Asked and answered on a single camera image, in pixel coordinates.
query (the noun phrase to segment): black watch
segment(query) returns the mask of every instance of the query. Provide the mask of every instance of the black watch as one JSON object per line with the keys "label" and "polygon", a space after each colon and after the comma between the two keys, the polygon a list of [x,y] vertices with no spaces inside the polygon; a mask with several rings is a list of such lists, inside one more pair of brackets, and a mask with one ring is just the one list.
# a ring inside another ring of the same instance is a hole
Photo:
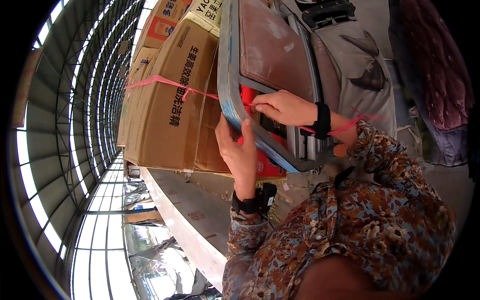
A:
{"label": "black watch", "polygon": [[237,193],[233,192],[232,205],[237,214],[240,213],[241,210],[246,215],[251,215],[257,212],[261,215],[266,215],[273,204],[275,195],[276,185],[264,183],[263,189],[255,190],[255,198],[240,201],[237,197]]}

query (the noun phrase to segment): pink plastic rope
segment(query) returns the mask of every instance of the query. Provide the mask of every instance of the pink plastic rope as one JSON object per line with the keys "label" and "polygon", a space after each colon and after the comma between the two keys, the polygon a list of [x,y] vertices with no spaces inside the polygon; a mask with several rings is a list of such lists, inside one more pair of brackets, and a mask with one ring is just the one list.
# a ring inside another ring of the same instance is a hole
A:
{"label": "pink plastic rope", "polygon": [[211,97],[211,98],[213,98],[213,99],[218,100],[218,95],[214,95],[214,94],[209,94],[209,93],[204,93],[204,92],[197,91],[197,90],[195,90],[195,89],[192,89],[191,87],[183,86],[183,85],[181,85],[181,84],[176,83],[175,81],[171,81],[170,79],[167,79],[167,78],[162,77],[162,76],[160,76],[160,75],[152,76],[152,77],[150,77],[150,78],[148,78],[148,79],[139,81],[139,82],[137,82],[137,83],[134,83],[134,84],[132,84],[132,85],[126,86],[126,87],[124,87],[124,88],[125,88],[125,89],[131,89],[131,88],[138,87],[138,86],[141,86],[141,85],[151,84],[152,82],[155,82],[155,81],[162,82],[162,83],[165,83],[165,84],[171,84],[171,85],[178,86],[178,87],[181,87],[181,88],[186,89],[185,93],[183,94],[183,97],[181,98],[181,100],[182,100],[183,102],[185,102],[185,99],[186,99],[186,97],[187,97],[188,92],[192,92],[192,95],[195,95],[195,93],[200,93],[200,94],[203,94],[203,95],[205,95],[205,96],[209,96],[209,97]]}
{"label": "pink plastic rope", "polygon": [[[155,75],[155,76],[152,76],[148,79],[145,79],[145,80],[139,81],[137,83],[134,83],[132,85],[126,86],[124,89],[131,89],[131,88],[134,88],[134,87],[147,85],[147,84],[150,84],[152,82],[161,82],[161,83],[164,83],[164,84],[170,84],[170,85],[174,85],[174,86],[178,86],[178,87],[186,89],[186,92],[183,94],[183,97],[182,97],[183,102],[185,102],[185,99],[187,97],[188,92],[192,92],[192,95],[195,95],[195,93],[200,93],[200,94],[203,94],[203,95],[208,96],[210,98],[218,100],[218,95],[197,91],[195,89],[192,89],[191,87],[183,86],[179,83],[176,83],[175,81],[171,81],[171,80],[169,80],[165,77],[162,77],[160,75]],[[251,107],[256,106],[256,104],[245,103],[245,102],[243,102],[243,105],[251,106]],[[357,122],[360,121],[361,119],[371,119],[371,120],[384,120],[384,119],[386,119],[386,117],[377,116],[377,115],[364,115],[364,114],[360,113],[358,110],[356,110],[353,106],[351,108],[354,111],[356,111],[357,113],[359,113],[359,116],[353,118],[352,120],[350,120],[350,122],[343,125],[339,129],[327,133],[327,135],[336,135],[338,133],[344,132],[344,131],[348,130],[349,128],[355,126],[355,124],[357,124]],[[312,128],[308,128],[308,127],[305,127],[305,126],[299,126],[299,128],[313,133],[312,135],[315,134],[315,130],[313,130]]]}
{"label": "pink plastic rope", "polygon": [[[361,119],[371,119],[371,120],[384,120],[384,119],[386,119],[386,117],[377,116],[377,115],[364,115],[361,112],[359,112],[358,110],[356,110],[353,106],[351,108],[352,108],[352,110],[359,113],[359,116],[353,118],[352,120],[350,120],[350,122],[348,122],[347,124],[338,128],[337,130],[334,130],[334,131],[331,131],[331,132],[327,133],[327,135],[336,135],[336,134],[339,134],[341,132],[344,132],[344,131],[350,129],[351,127],[355,126],[355,124],[357,124],[358,121],[360,121]],[[308,127],[305,127],[305,126],[299,126],[299,127],[303,130],[306,130],[308,132],[311,132],[311,133],[315,134],[315,130],[313,130],[312,128],[308,128]]]}

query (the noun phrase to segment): black wrist strap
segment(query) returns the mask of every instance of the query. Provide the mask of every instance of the black wrist strap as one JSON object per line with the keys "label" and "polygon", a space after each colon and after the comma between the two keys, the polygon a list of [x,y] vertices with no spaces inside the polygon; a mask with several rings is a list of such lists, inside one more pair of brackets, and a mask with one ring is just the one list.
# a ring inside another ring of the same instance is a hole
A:
{"label": "black wrist strap", "polygon": [[240,213],[240,210],[241,210],[247,215],[258,212],[258,207],[259,207],[256,197],[252,199],[245,199],[243,201],[240,201],[240,199],[238,199],[237,197],[237,192],[233,192],[232,205],[235,211],[237,212],[237,214]]}
{"label": "black wrist strap", "polygon": [[271,183],[264,183],[263,189],[255,190],[255,198],[245,199],[240,201],[237,197],[237,192],[233,192],[232,205],[235,211],[240,213],[240,210],[245,214],[250,215],[260,212],[261,215],[266,216],[276,195],[276,185]]}
{"label": "black wrist strap", "polygon": [[[320,103],[317,102],[315,103],[317,105],[317,121],[313,123],[311,127],[313,130],[315,130],[315,135],[314,137],[319,139],[319,140],[324,140],[327,138],[327,133],[329,133],[332,130],[332,127],[330,126],[330,108],[328,107],[327,104],[325,103]],[[310,132],[305,131],[303,129],[300,130],[300,133],[302,135],[311,135]]]}

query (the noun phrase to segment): cardboard box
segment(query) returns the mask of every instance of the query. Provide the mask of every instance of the cardboard box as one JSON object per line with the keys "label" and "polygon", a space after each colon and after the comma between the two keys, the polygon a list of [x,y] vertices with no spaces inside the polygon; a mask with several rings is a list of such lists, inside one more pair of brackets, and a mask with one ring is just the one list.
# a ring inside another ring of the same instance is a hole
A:
{"label": "cardboard box", "polygon": [[223,0],[193,0],[184,19],[192,21],[218,38],[222,3]]}
{"label": "cardboard box", "polygon": [[141,47],[140,52],[135,59],[135,63],[130,69],[128,82],[129,85],[144,79],[147,65],[156,57],[157,54],[158,49],[156,48]]}
{"label": "cardboard box", "polygon": [[[214,36],[183,20],[149,64],[147,78],[158,74],[195,90],[216,93],[216,80],[208,84],[209,78],[216,78],[216,49]],[[228,172],[215,139],[221,111],[218,100],[188,93],[182,102],[184,92],[184,88],[164,83],[142,87],[132,105],[125,159],[141,167]]]}
{"label": "cardboard box", "polygon": [[126,136],[125,136],[125,122],[126,122],[126,115],[127,113],[127,106],[129,102],[129,91],[125,91],[125,96],[123,97],[122,105],[121,105],[121,113],[120,113],[120,123],[119,123],[119,130],[118,130],[118,135],[117,135],[117,146],[118,147],[125,147],[125,141],[126,141]]}
{"label": "cardboard box", "polygon": [[[145,80],[148,75],[148,66],[153,62],[158,54],[158,49],[142,47],[135,63],[132,65],[129,73],[128,85]],[[119,131],[117,136],[117,146],[125,146],[130,125],[131,104],[136,103],[140,97],[142,87],[125,90],[122,109],[120,114]]]}
{"label": "cardboard box", "polygon": [[133,55],[134,61],[140,53],[138,48],[160,49],[160,46],[172,34],[191,2],[192,0],[158,0],[142,29]]}

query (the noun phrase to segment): warehouse ceiling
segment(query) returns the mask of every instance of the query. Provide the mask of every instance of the warehouse ceiling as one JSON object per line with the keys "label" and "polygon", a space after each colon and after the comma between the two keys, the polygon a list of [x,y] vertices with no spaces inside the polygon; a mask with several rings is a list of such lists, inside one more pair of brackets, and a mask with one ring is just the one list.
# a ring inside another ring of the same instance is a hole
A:
{"label": "warehouse ceiling", "polygon": [[14,208],[37,267],[62,298],[70,297],[84,212],[120,155],[125,72],[155,2],[60,0],[32,38],[38,65],[23,126],[9,142]]}

